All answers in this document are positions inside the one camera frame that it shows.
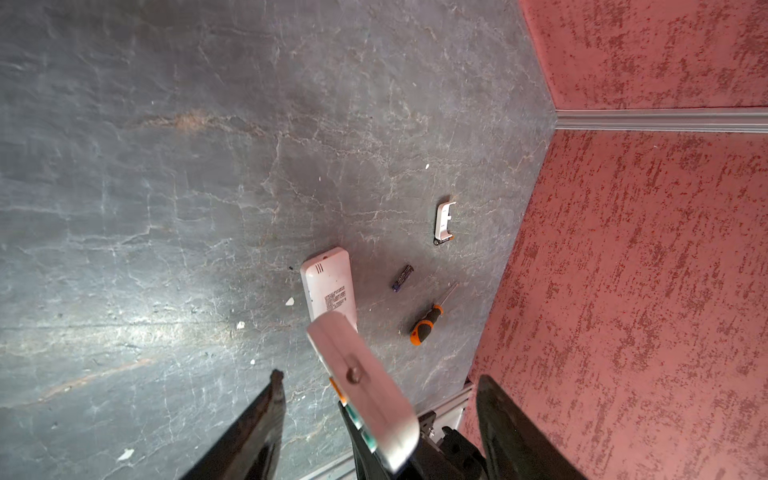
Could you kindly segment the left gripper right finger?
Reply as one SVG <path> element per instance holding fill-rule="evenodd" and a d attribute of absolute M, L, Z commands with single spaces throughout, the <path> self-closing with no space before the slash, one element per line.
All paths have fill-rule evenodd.
<path fill-rule="evenodd" d="M 476 410 L 490 479 L 585 478 L 488 375 L 479 378 Z"/>

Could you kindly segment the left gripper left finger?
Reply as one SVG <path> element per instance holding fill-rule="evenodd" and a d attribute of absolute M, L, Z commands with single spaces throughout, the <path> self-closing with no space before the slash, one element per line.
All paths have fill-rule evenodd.
<path fill-rule="evenodd" d="M 183 479 L 273 479 L 286 414 L 284 374 L 269 384 Z"/>

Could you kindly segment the grey remote control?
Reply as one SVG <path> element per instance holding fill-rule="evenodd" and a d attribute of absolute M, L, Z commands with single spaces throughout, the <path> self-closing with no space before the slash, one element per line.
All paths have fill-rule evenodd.
<path fill-rule="evenodd" d="M 322 314 L 307 334 L 343 404 L 353 409 L 353 425 L 363 431 L 365 445 L 386 470 L 401 470 L 420 438 L 409 400 L 342 313 Z"/>

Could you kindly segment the orange black screwdriver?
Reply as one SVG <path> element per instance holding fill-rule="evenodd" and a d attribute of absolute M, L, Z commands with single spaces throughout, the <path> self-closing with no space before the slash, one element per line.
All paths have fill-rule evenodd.
<path fill-rule="evenodd" d="M 430 309 L 418 319 L 411 328 L 409 339 L 412 345 L 421 345 L 434 330 L 438 319 L 444 314 L 444 304 L 458 287 L 458 283 L 452 285 L 447 292 L 432 304 Z"/>

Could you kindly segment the white AC remote control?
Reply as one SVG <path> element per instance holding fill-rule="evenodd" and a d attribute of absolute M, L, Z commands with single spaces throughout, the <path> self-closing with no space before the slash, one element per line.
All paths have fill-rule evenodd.
<path fill-rule="evenodd" d="M 349 253 L 335 247 L 305 261 L 300 268 L 311 322 L 328 311 L 343 314 L 355 331 L 358 315 Z"/>

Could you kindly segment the blue black AAA battery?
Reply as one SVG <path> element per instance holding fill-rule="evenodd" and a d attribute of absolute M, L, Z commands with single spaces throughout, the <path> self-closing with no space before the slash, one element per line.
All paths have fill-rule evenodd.
<path fill-rule="evenodd" d="M 395 281 L 393 282 L 391 286 L 392 290 L 394 292 L 399 292 L 402 289 L 404 283 L 408 280 L 408 278 L 413 272 L 414 272 L 413 266 L 410 264 L 406 264 L 401 270 L 401 272 L 398 274 Z"/>

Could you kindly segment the white battery cover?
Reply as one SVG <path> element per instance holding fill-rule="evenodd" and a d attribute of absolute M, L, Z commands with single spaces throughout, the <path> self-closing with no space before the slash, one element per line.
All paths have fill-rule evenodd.
<path fill-rule="evenodd" d="M 451 220 L 450 209 L 455 205 L 455 201 L 446 201 L 439 204 L 436 208 L 435 230 L 433 243 L 440 246 L 454 238 L 454 235 L 448 229 L 448 223 Z"/>

